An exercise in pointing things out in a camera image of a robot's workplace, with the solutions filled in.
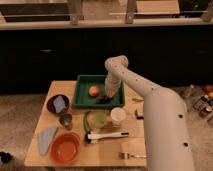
wooden table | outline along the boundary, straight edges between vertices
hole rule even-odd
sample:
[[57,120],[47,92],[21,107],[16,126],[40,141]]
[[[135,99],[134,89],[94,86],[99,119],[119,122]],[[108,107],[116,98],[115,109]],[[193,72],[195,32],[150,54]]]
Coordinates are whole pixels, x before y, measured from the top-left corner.
[[[38,149],[38,134],[52,126],[57,125],[59,130],[55,137],[67,132],[58,122],[58,117],[51,114],[46,109],[46,103],[48,99],[56,94],[64,94],[72,103],[72,97],[74,95],[76,86],[76,81],[53,81],[49,92],[47,94],[44,106],[41,111],[41,115],[33,135],[30,147],[28,149],[25,165],[26,166],[44,166],[44,167],[59,167],[50,158],[50,148],[47,155],[40,156]],[[143,102],[135,102],[132,98],[141,98],[137,93],[135,93],[128,86],[124,86],[125,92],[125,106],[124,109],[127,112],[127,119],[122,124],[120,131],[125,130],[130,132],[130,136],[127,138],[117,138],[117,139],[104,139],[100,140],[97,144],[87,144],[84,142],[84,128],[83,128],[83,115],[87,110],[74,109],[69,107],[69,112],[73,116],[73,128],[71,131],[76,132],[81,138],[81,150],[77,160],[69,166],[66,167],[145,167],[146,159],[135,159],[131,158],[124,160],[119,158],[118,152],[130,152],[145,155],[145,145],[144,145],[144,132],[143,132],[143,120],[137,120],[134,116],[134,111],[136,109],[142,110]]]

small object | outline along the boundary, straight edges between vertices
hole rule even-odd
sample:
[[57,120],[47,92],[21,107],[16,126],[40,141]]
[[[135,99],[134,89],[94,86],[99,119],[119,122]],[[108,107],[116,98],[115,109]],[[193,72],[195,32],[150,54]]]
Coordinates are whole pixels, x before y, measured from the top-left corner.
[[66,130],[72,129],[72,115],[71,114],[62,114],[59,118],[59,122],[64,126]]
[[206,105],[208,105],[209,96],[204,95],[200,97],[195,104],[193,105],[193,108],[197,111],[201,111]]
[[210,99],[213,99],[213,91],[209,92],[208,96],[209,96]]
[[92,129],[90,128],[89,122],[87,120],[87,116],[90,113],[90,111],[86,111],[84,113],[84,117],[83,117],[83,125],[84,125],[84,131],[86,133],[90,133],[92,131]]
[[50,128],[43,130],[38,135],[38,144],[39,144],[40,155],[46,155],[49,145],[51,144],[57,130],[58,130],[58,127],[56,125],[54,125],[54,126],[51,126]]
[[63,94],[51,97],[47,101],[47,110],[53,114],[60,115],[66,113],[69,107],[69,99]]
[[99,140],[103,138],[121,138],[121,137],[128,137],[129,132],[112,132],[108,134],[97,134],[97,133],[87,133],[85,135],[85,140],[88,143],[91,143],[91,140]]
[[0,152],[0,159],[1,159],[2,163],[6,164],[6,163],[9,163],[13,159],[13,156],[10,153],[6,153],[4,151],[1,151]]
[[208,101],[208,104],[209,104],[209,106],[213,106],[213,99],[210,99],[210,100]]
[[123,108],[115,107],[110,113],[112,124],[114,127],[120,127],[122,122],[126,119],[126,111]]
[[62,96],[56,97],[56,99],[53,101],[53,105],[56,113],[60,113],[66,109],[66,104]]
[[97,97],[100,94],[101,90],[97,85],[92,85],[89,88],[89,95],[92,97]]
[[129,159],[131,157],[134,157],[134,158],[143,158],[143,159],[146,158],[146,156],[144,156],[144,155],[134,155],[134,154],[123,153],[123,152],[119,152],[119,156],[122,159]]
[[213,116],[207,120],[207,123],[213,127]]
[[192,90],[194,89],[194,85],[191,84],[188,88],[186,88],[184,91],[183,91],[183,94],[182,94],[182,97],[184,99],[187,99],[191,96],[192,94]]
[[143,99],[139,99],[139,98],[132,98],[132,101],[134,102],[143,102],[144,100]]
[[207,84],[207,85],[203,86],[203,91],[205,91],[205,92],[213,91],[213,85]]
[[96,128],[103,128],[107,123],[106,113],[96,113],[93,116],[93,122]]
[[51,158],[57,164],[71,164],[80,151],[80,137],[69,132],[58,136],[51,146]]
[[205,106],[200,112],[199,116],[201,118],[205,118],[208,114],[212,112],[212,108],[210,106]]
[[106,103],[109,103],[109,101],[111,100],[112,98],[109,98],[108,96],[106,95],[103,95],[103,96],[98,96],[96,98],[96,103],[97,104],[106,104]]
[[138,113],[138,110],[137,110],[137,109],[135,110],[135,116],[136,116],[136,118],[139,119],[139,120],[140,120],[140,119],[142,119],[142,120],[144,119],[143,114],[142,114],[142,113]]

red apple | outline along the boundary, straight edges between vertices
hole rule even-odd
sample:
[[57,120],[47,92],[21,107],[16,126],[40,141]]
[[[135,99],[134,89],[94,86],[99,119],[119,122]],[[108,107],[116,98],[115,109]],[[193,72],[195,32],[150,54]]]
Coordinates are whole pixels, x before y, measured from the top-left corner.
[[98,96],[100,92],[101,92],[101,90],[97,85],[92,85],[89,88],[89,95],[92,96],[92,97]]

bowl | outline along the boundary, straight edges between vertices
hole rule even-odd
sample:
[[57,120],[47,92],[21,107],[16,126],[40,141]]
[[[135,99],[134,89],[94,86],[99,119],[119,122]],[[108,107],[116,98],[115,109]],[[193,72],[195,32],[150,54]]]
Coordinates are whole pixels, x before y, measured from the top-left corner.
[[[55,105],[56,102],[60,103],[59,108],[61,110],[57,111],[57,108],[56,108],[56,105]],[[65,96],[63,94],[54,95],[47,101],[46,107],[47,107],[47,110],[49,112],[53,113],[53,114],[56,114],[56,115],[64,114],[64,113],[67,112],[67,110],[69,108],[69,99],[68,99],[67,96]]]
[[60,165],[71,164],[75,161],[80,150],[80,137],[70,132],[59,135],[51,145],[51,158]]

brush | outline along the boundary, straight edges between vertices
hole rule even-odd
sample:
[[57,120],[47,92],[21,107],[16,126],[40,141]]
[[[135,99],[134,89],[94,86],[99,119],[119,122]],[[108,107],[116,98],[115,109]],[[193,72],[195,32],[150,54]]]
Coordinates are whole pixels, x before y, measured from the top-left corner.
[[129,132],[113,132],[108,134],[97,134],[97,133],[87,133],[85,135],[85,140],[88,143],[97,143],[97,140],[102,138],[121,138],[128,137]]

